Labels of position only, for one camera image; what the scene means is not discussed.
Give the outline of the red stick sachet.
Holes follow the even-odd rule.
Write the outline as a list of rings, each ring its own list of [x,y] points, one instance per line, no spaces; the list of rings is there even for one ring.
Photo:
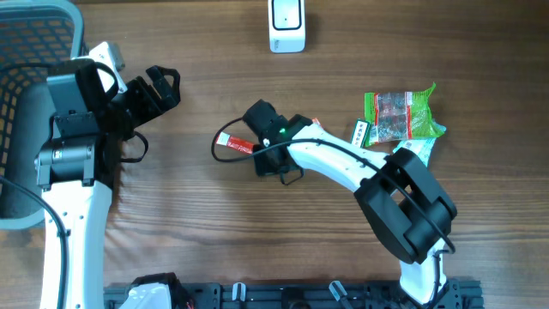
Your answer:
[[[225,132],[221,132],[215,140],[217,145],[225,146],[237,150],[241,153],[252,154],[254,144],[239,137],[229,135]]]

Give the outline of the green snack bag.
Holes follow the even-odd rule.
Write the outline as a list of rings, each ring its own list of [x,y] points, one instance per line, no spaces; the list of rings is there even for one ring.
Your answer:
[[[364,121],[370,124],[364,147],[382,142],[437,138],[445,129],[431,113],[434,82],[422,91],[364,94]]]

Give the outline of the teal white tissue pack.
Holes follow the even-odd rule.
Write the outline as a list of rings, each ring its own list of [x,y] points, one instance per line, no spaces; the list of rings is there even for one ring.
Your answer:
[[[401,148],[408,149],[415,153],[427,167],[436,140],[436,137],[404,140],[398,143],[398,145],[393,149],[393,152],[395,153]]]

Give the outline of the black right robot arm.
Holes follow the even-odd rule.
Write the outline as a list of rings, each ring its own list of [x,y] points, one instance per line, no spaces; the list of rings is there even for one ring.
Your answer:
[[[257,136],[256,155],[277,173],[312,170],[352,192],[379,242],[401,263],[401,289],[433,307],[446,278],[442,256],[452,253],[457,209],[411,150],[366,150],[329,134],[312,119],[290,119],[259,100],[243,116]]]

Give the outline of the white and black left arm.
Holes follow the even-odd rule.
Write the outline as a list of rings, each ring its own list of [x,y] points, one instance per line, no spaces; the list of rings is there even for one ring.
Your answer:
[[[100,308],[106,219],[122,142],[180,101],[177,70],[151,66],[120,85],[112,65],[75,58],[48,69],[55,112],[35,159],[45,208],[40,307]]]

